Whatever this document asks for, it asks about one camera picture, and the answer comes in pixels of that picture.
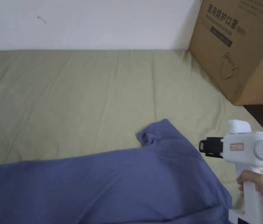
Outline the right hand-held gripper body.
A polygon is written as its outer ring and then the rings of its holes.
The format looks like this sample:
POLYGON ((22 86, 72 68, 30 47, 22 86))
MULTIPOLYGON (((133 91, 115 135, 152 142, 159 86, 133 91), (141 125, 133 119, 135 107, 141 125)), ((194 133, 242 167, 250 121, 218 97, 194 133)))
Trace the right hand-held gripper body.
MULTIPOLYGON (((199 151, 207 157, 222 158, 235 164, 237 175, 243 171, 263 174, 263 132, 253 132, 246 121, 229 120, 229 134, 225 137, 207 137, 199 143, 199 151)), ((246 182, 245 210, 230 209, 232 224, 263 224, 263 197, 255 184, 246 182)))

